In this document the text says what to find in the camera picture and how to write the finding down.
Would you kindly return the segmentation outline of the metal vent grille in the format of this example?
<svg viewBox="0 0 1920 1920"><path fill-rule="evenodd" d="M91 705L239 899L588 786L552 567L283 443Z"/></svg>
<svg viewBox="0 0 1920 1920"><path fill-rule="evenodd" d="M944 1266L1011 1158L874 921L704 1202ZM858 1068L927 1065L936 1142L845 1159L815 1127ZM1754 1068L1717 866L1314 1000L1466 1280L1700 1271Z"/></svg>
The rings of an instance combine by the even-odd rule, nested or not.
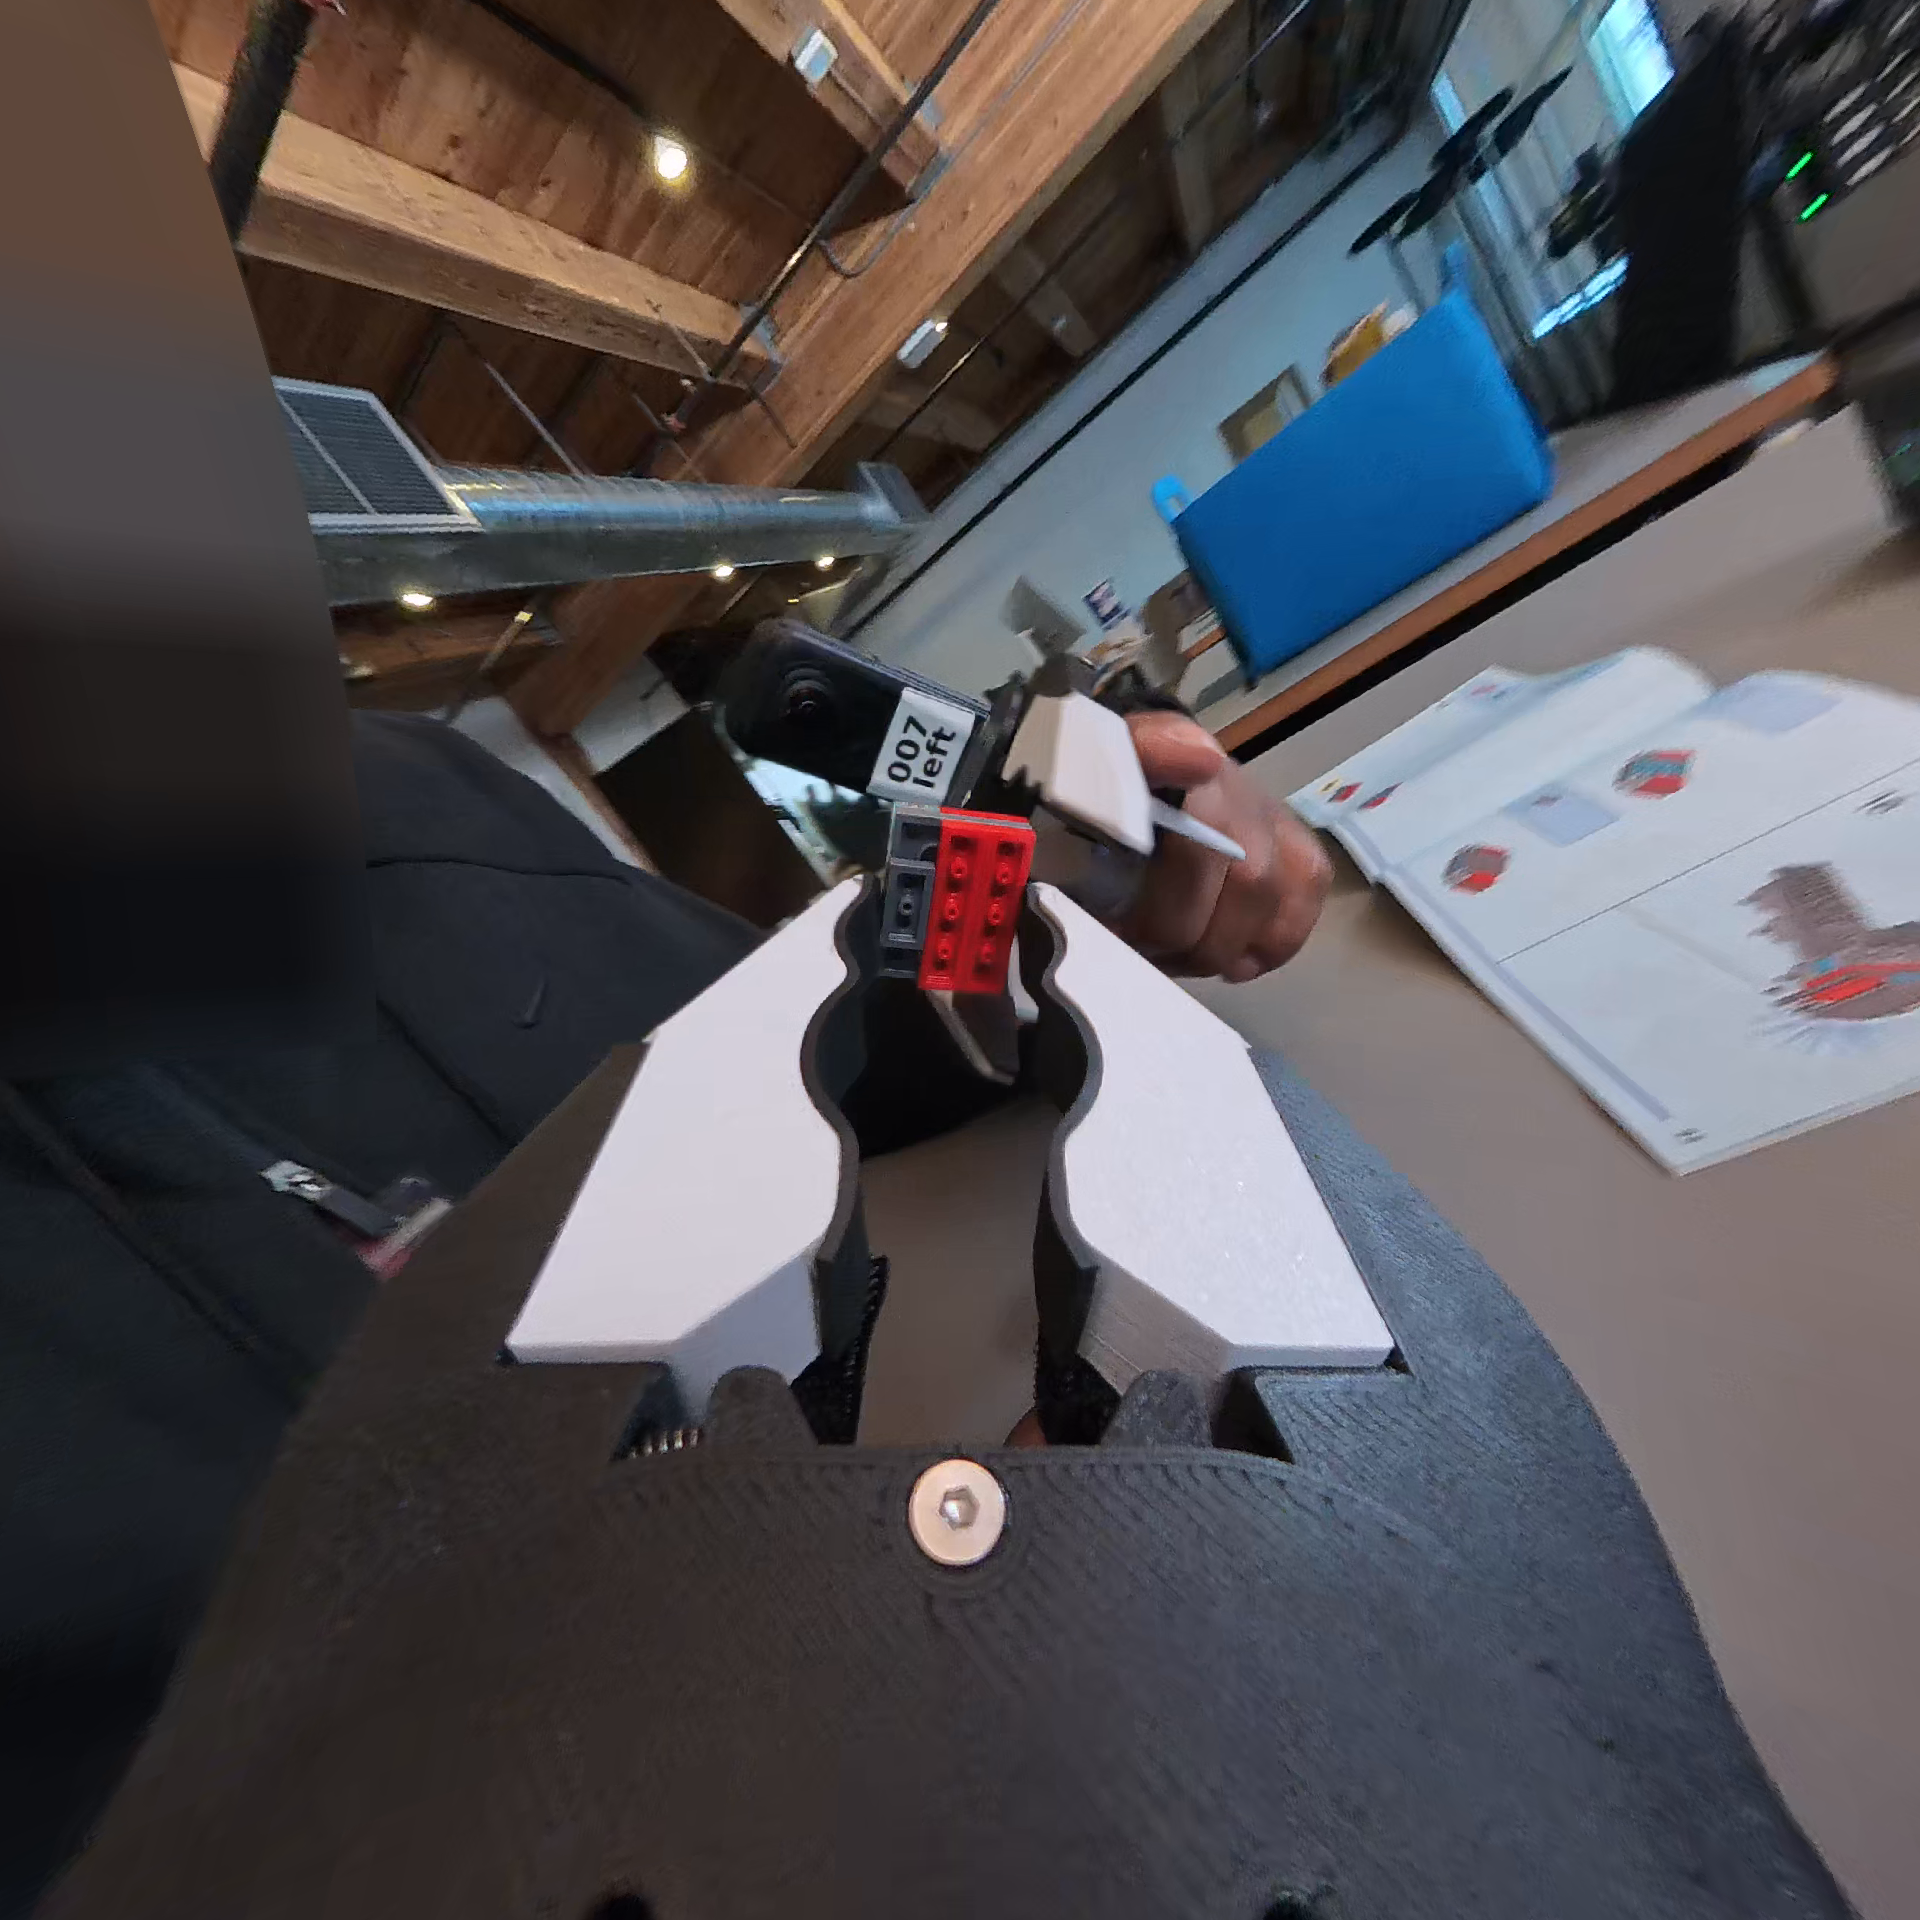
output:
<svg viewBox="0 0 1920 1920"><path fill-rule="evenodd" d="M281 375L273 388L316 529L474 529L474 514L377 395Z"/></svg>

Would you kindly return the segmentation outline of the black round hanging lamps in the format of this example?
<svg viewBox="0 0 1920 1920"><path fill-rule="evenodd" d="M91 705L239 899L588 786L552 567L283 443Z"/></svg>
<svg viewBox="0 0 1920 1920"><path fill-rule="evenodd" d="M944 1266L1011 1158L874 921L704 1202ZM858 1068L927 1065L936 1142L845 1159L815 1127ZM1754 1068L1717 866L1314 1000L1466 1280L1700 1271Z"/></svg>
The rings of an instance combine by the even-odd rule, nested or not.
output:
<svg viewBox="0 0 1920 1920"><path fill-rule="evenodd" d="M1469 186L1514 152L1571 75L1572 66L1561 66L1522 97L1503 88L1488 103L1468 114L1436 150L1423 188L1384 209L1355 235L1349 257L1360 257L1387 243L1401 244L1437 220Z"/></svg>

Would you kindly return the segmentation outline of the silver air duct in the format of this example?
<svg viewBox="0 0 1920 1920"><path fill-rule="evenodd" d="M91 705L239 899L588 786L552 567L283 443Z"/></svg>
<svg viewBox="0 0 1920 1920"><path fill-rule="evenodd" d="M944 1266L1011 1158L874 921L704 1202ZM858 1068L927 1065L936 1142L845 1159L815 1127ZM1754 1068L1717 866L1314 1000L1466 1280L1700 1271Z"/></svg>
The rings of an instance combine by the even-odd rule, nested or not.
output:
<svg viewBox="0 0 1920 1920"><path fill-rule="evenodd" d="M333 609L893 555L929 521L889 464L849 492L427 467L435 512L312 512Z"/></svg>

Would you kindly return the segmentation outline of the person's left hand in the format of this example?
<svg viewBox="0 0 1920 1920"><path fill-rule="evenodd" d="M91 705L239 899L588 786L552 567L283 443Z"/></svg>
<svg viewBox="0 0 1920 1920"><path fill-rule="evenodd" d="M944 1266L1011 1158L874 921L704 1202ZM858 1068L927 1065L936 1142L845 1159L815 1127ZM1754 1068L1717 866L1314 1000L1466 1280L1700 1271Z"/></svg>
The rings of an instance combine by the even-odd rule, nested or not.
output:
<svg viewBox="0 0 1920 1920"><path fill-rule="evenodd" d="M1173 977L1242 985L1281 969L1328 902L1322 841L1187 714L1135 711L1127 729L1147 784L1183 794L1185 812L1233 839L1240 858L1164 834L1107 924Z"/></svg>

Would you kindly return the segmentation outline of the red teal brick assembly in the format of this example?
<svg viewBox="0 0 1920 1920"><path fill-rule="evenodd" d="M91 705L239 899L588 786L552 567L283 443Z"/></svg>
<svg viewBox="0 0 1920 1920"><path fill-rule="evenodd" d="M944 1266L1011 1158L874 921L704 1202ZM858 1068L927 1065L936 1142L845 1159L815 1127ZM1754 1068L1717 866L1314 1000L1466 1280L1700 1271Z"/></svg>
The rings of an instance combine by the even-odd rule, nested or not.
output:
<svg viewBox="0 0 1920 1920"><path fill-rule="evenodd" d="M923 993L1007 995L1036 846L1020 817L897 804L877 974Z"/></svg>

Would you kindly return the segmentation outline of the window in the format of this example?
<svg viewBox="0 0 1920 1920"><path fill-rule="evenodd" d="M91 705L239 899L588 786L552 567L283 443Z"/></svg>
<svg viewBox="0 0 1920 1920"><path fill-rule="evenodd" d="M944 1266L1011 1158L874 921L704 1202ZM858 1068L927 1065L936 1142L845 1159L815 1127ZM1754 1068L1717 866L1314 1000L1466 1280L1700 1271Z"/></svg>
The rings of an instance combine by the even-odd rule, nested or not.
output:
<svg viewBox="0 0 1920 1920"><path fill-rule="evenodd" d="M1657 12L1644 3L1473 3L1429 84L1437 127L1459 134L1509 91L1517 110L1557 82L1512 152L1466 196L1506 292L1536 344L1584 326L1619 288L1607 243L1553 241L1561 207L1596 186L1619 143L1673 81Z"/></svg>

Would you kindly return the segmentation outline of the table with wooden edge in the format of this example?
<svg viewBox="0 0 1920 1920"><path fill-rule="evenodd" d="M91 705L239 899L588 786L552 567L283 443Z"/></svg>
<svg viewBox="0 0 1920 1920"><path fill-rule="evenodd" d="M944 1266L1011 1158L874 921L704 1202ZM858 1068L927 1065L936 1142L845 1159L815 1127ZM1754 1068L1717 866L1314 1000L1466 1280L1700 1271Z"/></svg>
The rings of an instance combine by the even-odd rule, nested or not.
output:
<svg viewBox="0 0 1920 1920"><path fill-rule="evenodd" d="M1834 409L1841 358L1793 354L1677 400L1553 439L1544 503L1258 681L1196 689L1196 715L1251 759L1380 675L1475 632L1584 561L1729 479L1765 442Z"/></svg>

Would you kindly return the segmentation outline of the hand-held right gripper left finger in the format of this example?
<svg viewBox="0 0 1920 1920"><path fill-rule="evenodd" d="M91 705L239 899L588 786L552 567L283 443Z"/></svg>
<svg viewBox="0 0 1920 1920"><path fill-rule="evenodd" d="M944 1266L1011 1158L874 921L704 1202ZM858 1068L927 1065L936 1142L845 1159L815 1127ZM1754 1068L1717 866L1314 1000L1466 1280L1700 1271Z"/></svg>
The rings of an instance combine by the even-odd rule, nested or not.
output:
<svg viewBox="0 0 1920 1920"><path fill-rule="evenodd" d="M508 1334L516 1362L725 1374L845 1361L874 1291L844 1113L864 1064L876 888L844 880L645 1042Z"/></svg>

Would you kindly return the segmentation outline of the blue upholstered sofa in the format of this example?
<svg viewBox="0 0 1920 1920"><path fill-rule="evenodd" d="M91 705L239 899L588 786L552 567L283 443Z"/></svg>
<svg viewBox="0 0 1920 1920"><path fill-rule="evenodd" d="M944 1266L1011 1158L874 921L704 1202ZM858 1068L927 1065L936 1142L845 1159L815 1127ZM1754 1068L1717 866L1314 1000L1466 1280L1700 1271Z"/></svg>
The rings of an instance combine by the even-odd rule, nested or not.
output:
<svg viewBox="0 0 1920 1920"><path fill-rule="evenodd" d="M1466 288L1170 523L1243 681L1548 502L1553 443Z"/></svg>

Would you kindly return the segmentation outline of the black equipment rack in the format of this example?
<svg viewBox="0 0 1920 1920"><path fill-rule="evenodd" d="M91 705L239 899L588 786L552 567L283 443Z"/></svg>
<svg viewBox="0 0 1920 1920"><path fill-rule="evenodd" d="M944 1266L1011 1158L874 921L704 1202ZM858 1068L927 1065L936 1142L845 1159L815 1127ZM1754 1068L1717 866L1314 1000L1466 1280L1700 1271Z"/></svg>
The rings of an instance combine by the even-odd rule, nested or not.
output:
<svg viewBox="0 0 1920 1920"><path fill-rule="evenodd" d="M1623 138L1617 408L1915 330L1917 4L1698 4Z"/></svg>

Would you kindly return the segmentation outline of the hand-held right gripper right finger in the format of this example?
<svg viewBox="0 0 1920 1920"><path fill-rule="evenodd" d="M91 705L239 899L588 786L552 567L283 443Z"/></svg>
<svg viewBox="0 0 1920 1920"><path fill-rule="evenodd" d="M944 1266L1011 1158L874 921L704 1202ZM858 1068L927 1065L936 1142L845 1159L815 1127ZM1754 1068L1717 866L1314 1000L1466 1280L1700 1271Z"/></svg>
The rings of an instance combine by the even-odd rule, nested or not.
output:
<svg viewBox="0 0 1920 1920"><path fill-rule="evenodd" d="M1036 1241L1040 1350L1114 1393L1373 1371L1396 1352L1252 1051L1080 903L1036 883L1024 985L1060 1110Z"/></svg>

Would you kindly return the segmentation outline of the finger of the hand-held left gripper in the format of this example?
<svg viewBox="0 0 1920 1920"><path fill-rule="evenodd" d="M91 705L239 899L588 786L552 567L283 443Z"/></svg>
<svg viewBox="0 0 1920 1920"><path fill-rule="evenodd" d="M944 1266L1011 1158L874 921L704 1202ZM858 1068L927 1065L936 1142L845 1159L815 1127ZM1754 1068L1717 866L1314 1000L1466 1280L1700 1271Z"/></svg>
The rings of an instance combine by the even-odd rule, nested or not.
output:
<svg viewBox="0 0 1920 1920"><path fill-rule="evenodd" d="M1135 902L1161 841L1243 859L1226 833L1155 795L1130 728L1087 692L1032 697L999 772L1034 803L1036 880L1074 902Z"/></svg>
<svg viewBox="0 0 1920 1920"><path fill-rule="evenodd" d="M1024 1020L1018 996L1001 993L920 990L972 1072L999 1089L1021 1079Z"/></svg>

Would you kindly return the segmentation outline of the wooden beam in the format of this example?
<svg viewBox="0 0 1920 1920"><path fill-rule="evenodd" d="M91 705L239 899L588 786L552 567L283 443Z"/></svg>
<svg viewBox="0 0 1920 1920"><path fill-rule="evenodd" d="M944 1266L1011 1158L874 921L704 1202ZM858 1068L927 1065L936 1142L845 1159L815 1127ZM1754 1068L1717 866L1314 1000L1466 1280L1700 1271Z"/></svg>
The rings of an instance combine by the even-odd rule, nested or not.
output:
<svg viewBox="0 0 1920 1920"><path fill-rule="evenodd" d="M490 19L323 22L236 247L288 270L697 377L756 238L663 184L640 122Z"/></svg>
<svg viewBox="0 0 1920 1920"><path fill-rule="evenodd" d="M792 490L864 409L908 331L951 311L1226 17L1226 3L1001 4L954 72L951 159L858 280L823 264L778 307L785 364L764 408L703 426L703 475Z"/></svg>

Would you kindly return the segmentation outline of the brick building instruction booklet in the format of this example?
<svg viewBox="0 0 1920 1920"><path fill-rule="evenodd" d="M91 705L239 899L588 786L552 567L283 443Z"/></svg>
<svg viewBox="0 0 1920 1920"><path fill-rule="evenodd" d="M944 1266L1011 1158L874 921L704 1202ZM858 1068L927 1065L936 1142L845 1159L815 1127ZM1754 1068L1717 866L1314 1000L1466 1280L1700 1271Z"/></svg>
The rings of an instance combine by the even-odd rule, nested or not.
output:
<svg viewBox="0 0 1920 1920"><path fill-rule="evenodd" d="M1672 1174L1917 1089L1917 705L1485 668L1288 800Z"/></svg>

